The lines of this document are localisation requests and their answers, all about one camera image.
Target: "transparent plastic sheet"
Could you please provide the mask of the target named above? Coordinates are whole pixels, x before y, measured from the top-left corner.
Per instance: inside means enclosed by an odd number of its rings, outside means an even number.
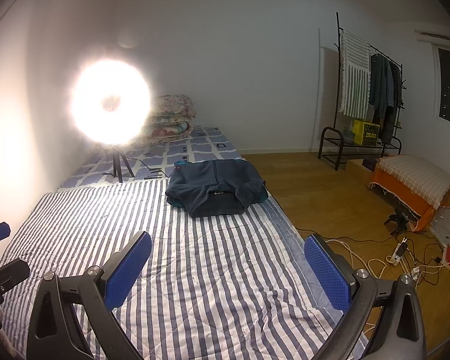
[[[450,245],[450,207],[439,207],[430,222],[430,231],[437,236],[440,243]]]

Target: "window frame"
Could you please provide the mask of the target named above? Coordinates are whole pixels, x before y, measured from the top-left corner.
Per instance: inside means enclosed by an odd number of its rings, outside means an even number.
[[[440,49],[450,51],[450,46],[432,43],[433,64],[435,68],[435,105],[433,109],[433,117],[450,126],[450,120],[440,117],[440,102],[442,101],[442,70],[440,68]]]

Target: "bed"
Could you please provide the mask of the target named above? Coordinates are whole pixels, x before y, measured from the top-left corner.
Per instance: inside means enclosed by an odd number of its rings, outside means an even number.
[[[217,128],[191,139],[129,147],[164,173],[133,163],[134,179],[109,175],[107,153],[92,157],[57,192],[41,198],[1,259],[29,263],[30,278],[6,294],[4,329],[25,354],[28,321],[46,271],[79,275],[102,265],[139,230],[151,256],[122,307],[114,310],[145,359],[310,359],[342,316],[303,254],[303,240],[273,197],[241,215],[190,218],[166,203],[176,160],[240,158]],[[104,359],[86,314],[77,315],[97,359]],[[354,354],[366,345],[364,336]]]
[[[370,184],[393,194],[419,217],[413,231],[425,230],[450,198],[450,175],[412,155],[378,159]]]

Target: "screw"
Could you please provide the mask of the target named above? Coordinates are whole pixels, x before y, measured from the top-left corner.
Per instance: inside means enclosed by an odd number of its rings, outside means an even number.
[[[405,284],[410,284],[412,282],[412,278],[409,274],[403,274],[400,276],[400,280],[402,280]]]
[[[93,265],[87,269],[87,273],[91,276],[97,275],[100,272],[100,267],[97,265]]]
[[[46,281],[50,281],[55,277],[55,272],[53,271],[48,271],[47,273],[45,273],[45,275],[43,276],[43,279]]]
[[[366,279],[366,278],[368,278],[370,276],[368,271],[366,269],[363,269],[363,268],[357,269],[355,271],[355,273],[360,279]]]

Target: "glowing light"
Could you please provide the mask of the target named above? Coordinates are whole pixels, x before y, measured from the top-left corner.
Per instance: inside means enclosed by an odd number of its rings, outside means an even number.
[[[80,75],[71,110],[78,128],[93,140],[126,143],[140,133],[150,110],[150,93],[137,69],[103,60]]]

